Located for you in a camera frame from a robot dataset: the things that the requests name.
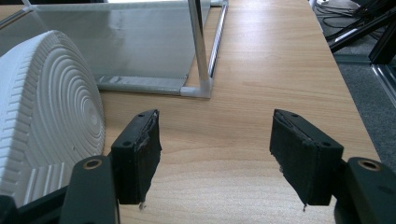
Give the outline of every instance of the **wood grain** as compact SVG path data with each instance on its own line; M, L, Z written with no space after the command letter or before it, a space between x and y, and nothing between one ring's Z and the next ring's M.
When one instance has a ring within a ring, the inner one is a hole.
M219 10L205 31L214 34ZM210 38L206 37L210 52ZM196 85L196 63L189 85ZM147 207L121 223L333 223L331 207L303 212L269 152L275 108L293 111L344 145L344 158L378 160L308 3L232 0L212 98L101 92L106 147L131 118L160 110L163 154Z

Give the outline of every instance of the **black metal stand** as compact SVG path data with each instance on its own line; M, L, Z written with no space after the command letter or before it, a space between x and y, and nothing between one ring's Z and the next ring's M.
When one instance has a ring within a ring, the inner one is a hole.
M368 35L371 32L373 32L383 26L389 25L386 32L382 35L382 37L378 41L381 43L377 43L375 45L374 51L371 54L373 54L373 58L376 61L380 59L381 61L386 62L388 58L390 58L390 60L391 60L395 56L395 53L396 53L396 49L388 50L388 48L391 48L392 44L394 47L394 41L392 43L391 40L392 40L392 38L394 40L394 36L395 36L395 34L394 34L395 26L393 25L393 23L395 23L395 22L396 22L396 7L389 10L387 13L385 13L381 17L378 17L378 18L372 20L371 22L367 23L366 25L361 27L358 31L354 32L353 34L348 35L345 38L331 44L330 49L331 49L332 53L335 53L339 49L342 49L343 47L357 41L358 39L362 38L363 36Z
M388 64L396 54L396 20L391 22L385 33L376 42L369 58L374 64Z

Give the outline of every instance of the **white sneaker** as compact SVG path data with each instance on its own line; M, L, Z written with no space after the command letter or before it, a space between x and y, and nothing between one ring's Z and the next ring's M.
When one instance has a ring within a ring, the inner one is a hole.
M105 122L90 68L71 39L38 35L0 58L0 194L22 206L68 184L102 153Z

